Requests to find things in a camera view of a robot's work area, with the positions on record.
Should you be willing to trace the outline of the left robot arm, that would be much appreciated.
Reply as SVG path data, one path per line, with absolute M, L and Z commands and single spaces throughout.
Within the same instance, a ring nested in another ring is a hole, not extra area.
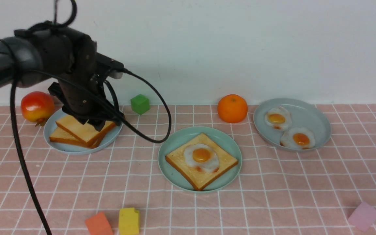
M 0 40 L 0 88 L 14 81 L 29 88 L 49 78 L 57 79 L 50 95 L 63 111 L 81 124 L 100 131 L 107 121 L 120 125 L 124 114 L 118 103 L 106 99 L 103 84 L 124 65 L 97 52 L 97 43 L 71 28 L 15 30 Z

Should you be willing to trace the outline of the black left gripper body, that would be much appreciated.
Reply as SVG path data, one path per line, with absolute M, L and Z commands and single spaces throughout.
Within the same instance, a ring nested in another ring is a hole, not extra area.
M 58 82 L 49 87 L 49 93 L 63 103 L 63 111 L 81 124 L 89 123 L 101 131 L 106 121 L 120 126 L 124 114 L 119 110 L 117 97 L 113 103 L 106 99 L 104 86 L 114 91 L 106 79 L 95 74 L 97 44 L 89 36 L 81 36 L 72 43 L 69 65 Z

